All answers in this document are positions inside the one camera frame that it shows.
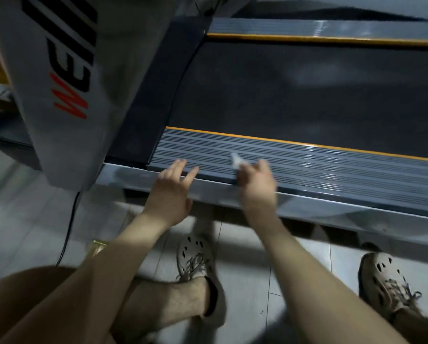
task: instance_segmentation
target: person's left hand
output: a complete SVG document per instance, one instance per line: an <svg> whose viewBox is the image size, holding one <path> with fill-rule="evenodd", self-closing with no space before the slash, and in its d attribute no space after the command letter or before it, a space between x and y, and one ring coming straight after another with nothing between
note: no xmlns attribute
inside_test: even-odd
<svg viewBox="0 0 428 344"><path fill-rule="evenodd" d="M164 229L169 229L186 218L193 204L187 194L199 167L194 167L181 179L186 164L187 160L177 159L160 173L142 211L143 215L159 222Z"/></svg>

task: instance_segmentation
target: red letter w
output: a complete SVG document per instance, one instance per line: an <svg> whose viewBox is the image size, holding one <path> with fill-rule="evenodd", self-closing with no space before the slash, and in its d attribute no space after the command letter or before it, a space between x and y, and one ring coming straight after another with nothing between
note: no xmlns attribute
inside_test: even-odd
<svg viewBox="0 0 428 344"><path fill-rule="evenodd" d="M55 89L52 89L51 91L53 94L55 94L60 100L62 100L63 103L65 103L67 106L64 106L60 103L55 103L55 107L58 109L62 109L71 115L74 115L76 117L80 117L83 119L86 119L85 113L80 111L75 105L79 105L80 107L85 107L85 109L88 109L88 103L82 99L76 92L74 92L67 84L65 84L58 76L56 76L53 73L50 73L50 77L58 86L61 86L64 88L66 92L68 92L70 95L67 95L63 92L59 92Z"/></svg>

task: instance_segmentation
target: foot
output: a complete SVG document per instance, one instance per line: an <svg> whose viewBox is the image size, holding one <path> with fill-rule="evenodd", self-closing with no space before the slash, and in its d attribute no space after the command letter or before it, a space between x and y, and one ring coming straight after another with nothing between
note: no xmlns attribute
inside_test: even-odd
<svg viewBox="0 0 428 344"><path fill-rule="evenodd" d="M420 292L410 291L410 286L400 266L390 254L368 253L364 255L359 270L361 296L390 323L400 310L422 316L417 304Z"/></svg>
<svg viewBox="0 0 428 344"><path fill-rule="evenodd" d="M177 269L182 281L196 277L207 279L213 304L209 306L208 316L203 315L201 319L212 327L222 326L226 316L225 293L217 279L214 255L206 239L193 233L182 238L177 252Z"/></svg>

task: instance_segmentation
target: black sock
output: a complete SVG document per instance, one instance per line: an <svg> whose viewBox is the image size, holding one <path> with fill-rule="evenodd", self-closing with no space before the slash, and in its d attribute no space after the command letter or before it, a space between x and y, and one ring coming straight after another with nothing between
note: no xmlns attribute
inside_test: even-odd
<svg viewBox="0 0 428 344"><path fill-rule="evenodd" d="M208 277L205 277L207 280L207 284L209 285L209 307L204 313L204 316L210 316L215 310L215 306L217 304L217 287L215 287L214 283Z"/></svg>

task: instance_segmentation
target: hand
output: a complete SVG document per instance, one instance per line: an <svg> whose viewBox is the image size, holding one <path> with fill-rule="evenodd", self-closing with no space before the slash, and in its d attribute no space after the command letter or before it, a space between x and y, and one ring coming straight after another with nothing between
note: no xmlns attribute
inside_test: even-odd
<svg viewBox="0 0 428 344"><path fill-rule="evenodd" d="M242 164L238 184L241 206L249 224L275 215L278 206L276 181L266 160L261 159L253 166Z"/></svg>
<svg viewBox="0 0 428 344"><path fill-rule="evenodd" d="M181 179L185 165L187 160L177 159L160 173L142 211L142 215L158 222L165 230L186 218L193 204L187 194L199 167L194 167Z"/></svg>

